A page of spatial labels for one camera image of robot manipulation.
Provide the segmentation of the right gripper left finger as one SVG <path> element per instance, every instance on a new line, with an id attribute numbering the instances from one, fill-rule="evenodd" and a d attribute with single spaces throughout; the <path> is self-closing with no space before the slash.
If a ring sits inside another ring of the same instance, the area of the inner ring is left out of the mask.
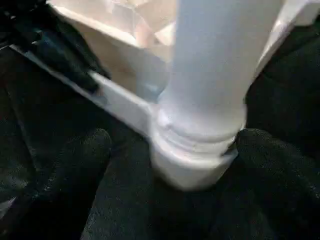
<path id="1" fill-rule="evenodd" d="M 110 160 L 102 128 L 77 136 L 46 156 L 46 165 L 14 197 L 0 220 L 2 240 L 78 240 Z"/>

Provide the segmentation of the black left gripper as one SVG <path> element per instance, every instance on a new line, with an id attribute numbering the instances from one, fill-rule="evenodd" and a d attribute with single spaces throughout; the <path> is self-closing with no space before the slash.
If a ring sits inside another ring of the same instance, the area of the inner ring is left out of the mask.
<path id="1" fill-rule="evenodd" d="M 75 54 L 65 44 L 54 42 L 53 28 Z M 106 78 L 112 77 L 81 33 L 62 17 L 54 15 L 54 8 L 46 0 L 0 2 L 0 47 L 10 45 L 32 49 L 46 67 L 90 93 L 95 93 L 99 87 L 86 67 Z"/>

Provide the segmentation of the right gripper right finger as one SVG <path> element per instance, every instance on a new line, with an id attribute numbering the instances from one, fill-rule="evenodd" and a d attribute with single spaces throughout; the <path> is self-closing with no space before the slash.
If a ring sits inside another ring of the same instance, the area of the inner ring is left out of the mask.
<path id="1" fill-rule="evenodd" d="M 319 161 L 260 129 L 242 130 L 236 145 L 218 183 L 210 239 L 319 239 Z"/>

